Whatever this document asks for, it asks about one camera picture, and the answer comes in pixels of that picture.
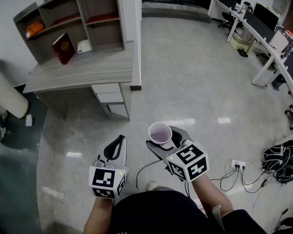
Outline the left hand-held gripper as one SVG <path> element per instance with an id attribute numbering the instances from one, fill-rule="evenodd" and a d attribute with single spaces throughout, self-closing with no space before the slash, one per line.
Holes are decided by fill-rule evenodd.
<path id="1" fill-rule="evenodd" d="M 94 196 L 119 199 L 127 181 L 127 139 L 118 135 L 104 142 L 97 150 L 93 166 L 89 167 L 88 185 Z"/>

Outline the grey raised step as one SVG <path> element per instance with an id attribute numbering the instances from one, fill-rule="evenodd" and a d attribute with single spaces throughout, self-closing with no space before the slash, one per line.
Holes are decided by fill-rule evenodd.
<path id="1" fill-rule="evenodd" d="M 173 18 L 211 23 L 211 17 L 205 8 L 170 3 L 143 2 L 142 17 Z"/>

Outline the person's right forearm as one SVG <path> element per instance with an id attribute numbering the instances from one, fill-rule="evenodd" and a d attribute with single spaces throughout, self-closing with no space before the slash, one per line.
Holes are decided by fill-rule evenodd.
<path id="1" fill-rule="evenodd" d="M 234 211 L 227 196 L 213 184 L 206 174 L 201 175 L 191 183 L 207 214 L 211 214 L 216 206 L 220 206 L 221 217 Z"/>

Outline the grey wooden desk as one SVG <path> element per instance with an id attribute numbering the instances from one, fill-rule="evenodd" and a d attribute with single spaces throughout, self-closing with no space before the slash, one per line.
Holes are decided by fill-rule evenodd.
<path id="1" fill-rule="evenodd" d="M 58 58 L 36 65 L 29 75 L 23 93 L 34 93 L 50 110 L 66 119 L 72 99 L 92 94 L 91 85 L 118 83 L 123 102 L 99 104 L 109 119 L 130 119 L 130 83 L 134 61 L 134 42 L 128 41 L 125 49 L 75 54 L 66 65 Z M 112 117 L 107 104 L 124 104 L 128 118 Z"/>

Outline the white tissue pack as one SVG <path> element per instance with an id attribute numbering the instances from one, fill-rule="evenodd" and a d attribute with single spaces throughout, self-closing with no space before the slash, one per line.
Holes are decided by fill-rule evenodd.
<path id="1" fill-rule="evenodd" d="M 88 39 L 82 40 L 77 43 L 77 53 L 78 54 L 91 52 L 91 51 L 92 51 L 92 47 L 91 47 Z"/>

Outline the white laptop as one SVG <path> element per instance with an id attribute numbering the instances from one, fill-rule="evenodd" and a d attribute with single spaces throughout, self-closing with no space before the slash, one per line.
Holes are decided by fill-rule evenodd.
<path id="1" fill-rule="evenodd" d="M 281 54 L 289 44 L 290 40 L 291 38 L 284 30 L 277 30 L 269 44 L 277 53 Z"/>

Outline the white power strip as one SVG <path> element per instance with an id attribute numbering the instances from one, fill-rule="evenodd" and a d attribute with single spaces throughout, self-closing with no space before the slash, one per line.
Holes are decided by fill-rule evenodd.
<path id="1" fill-rule="evenodd" d="M 240 161 L 240 160 L 237 160 L 237 159 L 232 159 L 231 160 L 231 167 L 233 169 L 244 170 L 246 168 L 246 162 Z"/>

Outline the long white office desk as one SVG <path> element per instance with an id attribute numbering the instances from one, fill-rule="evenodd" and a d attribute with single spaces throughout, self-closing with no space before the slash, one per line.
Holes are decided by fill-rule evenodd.
<path id="1" fill-rule="evenodd" d="M 219 5 L 220 7 L 222 7 L 223 9 L 225 9 L 226 11 L 232 13 L 233 16 L 235 17 L 234 24 L 233 24 L 233 26 L 232 26 L 232 28 L 231 28 L 231 30 L 229 32 L 229 35 L 227 37 L 227 42 L 230 42 L 238 22 L 241 21 L 243 23 L 244 27 L 247 28 L 249 30 L 249 32 L 259 42 L 261 42 L 262 45 L 271 54 L 271 57 L 269 58 L 268 62 L 260 69 L 259 73 L 253 78 L 251 83 L 253 85 L 255 85 L 257 83 L 258 79 L 263 74 L 263 72 L 268 69 L 268 67 L 270 66 L 270 64 L 274 60 L 276 62 L 276 64 L 277 64 L 277 68 L 278 68 L 279 73 L 282 74 L 282 76 L 284 77 L 284 79 L 285 79 L 285 81 L 286 81 L 286 83 L 287 83 L 287 85 L 288 85 L 288 87 L 289 87 L 289 89 L 291 91 L 291 94 L 293 95 L 293 79 L 292 79 L 291 75 L 288 72 L 288 66 L 284 65 L 284 62 L 281 60 L 280 55 L 277 53 L 277 51 L 275 49 L 273 49 L 270 46 L 269 43 L 266 42 L 266 38 L 262 38 L 260 36 L 260 34 L 247 23 L 247 20 L 243 19 L 243 16 L 241 14 L 238 14 L 236 11 L 233 11 L 231 8 L 229 8 L 226 5 L 224 5 L 219 0 L 212 0 L 212 6 L 211 6 L 211 10 L 210 10 L 209 15 L 214 11 L 214 8 L 215 8 L 216 4 Z"/>

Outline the white paper cup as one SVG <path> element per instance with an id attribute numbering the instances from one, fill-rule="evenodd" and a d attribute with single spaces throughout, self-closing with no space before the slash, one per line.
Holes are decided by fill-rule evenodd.
<path id="1" fill-rule="evenodd" d="M 152 143 L 163 147 L 172 139 L 172 130 L 162 122 L 155 122 L 148 128 L 148 138 Z"/>

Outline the person's left forearm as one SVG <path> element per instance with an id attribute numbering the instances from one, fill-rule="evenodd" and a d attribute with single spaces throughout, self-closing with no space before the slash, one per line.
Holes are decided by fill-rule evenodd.
<path id="1" fill-rule="evenodd" d="M 113 201 L 97 197 L 84 227 L 84 234 L 108 234 Z"/>

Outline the pale yellow box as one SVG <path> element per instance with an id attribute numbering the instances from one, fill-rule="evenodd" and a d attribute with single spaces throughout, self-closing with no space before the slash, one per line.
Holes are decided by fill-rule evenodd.
<path id="1" fill-rule="evenodd" d="M 251 40 L 243 40 L 241 35 L 233 33 L 232 38 L 230 39 L 230 45 L 235 50 L 243 49 L 247 52 L 254 40 L 254 37 L 252 37 Z"/>

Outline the orange packet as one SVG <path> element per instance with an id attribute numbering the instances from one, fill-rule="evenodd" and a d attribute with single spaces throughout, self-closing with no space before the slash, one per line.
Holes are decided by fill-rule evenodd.
<path id="1" fill-rule="evenodd" d="M 30 38 L 33 35 L 42 31 L 43 29 L 44 29 L 44 25 L 38 21 L 35 21 L 27 27 L 26 32 L 25 32 L 25 36 L 27 38 Z"/>

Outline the grey wall box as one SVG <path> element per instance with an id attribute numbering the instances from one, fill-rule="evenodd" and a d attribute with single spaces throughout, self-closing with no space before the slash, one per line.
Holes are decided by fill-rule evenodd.
<path id="1" fill-rule="evenodd" d="M 288 8 L 288 0 L 273 0 L 272 8 L 278 14 L 283 15 Z"/>

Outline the grey wooden shelf unit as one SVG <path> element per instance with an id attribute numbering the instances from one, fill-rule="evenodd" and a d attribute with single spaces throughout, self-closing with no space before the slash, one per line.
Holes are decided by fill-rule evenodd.
<path id="1" fill-rule="evenodd" d="M 58 36 L 68 33 L 76 48 L 88 39 L 92 51 L 125 48 L 119 0 L 45 0 L 31 4 L 13 19 L 30 53 L 42 64 L 56 57 L 51 47 Z M 30 38 L 26 29 L 38 21 L 44 29 Z"/>

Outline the black waste bin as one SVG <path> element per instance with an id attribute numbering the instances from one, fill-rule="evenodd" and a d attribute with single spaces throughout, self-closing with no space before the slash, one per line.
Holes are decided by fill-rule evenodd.
<path id="1" fill-rule="evenodd" d="M 278 76 L 272 81 L 272 86 L 273 86 L 274 89 L 278 90 L 279 87 L 280 87 L 282 84 L 284 84 L 284 83 L 286 83 L 286 81 L 285 81 L 283 75 L 282 75 L 282 74 L 279 74 L 279 75 L 278 75 Z"/>

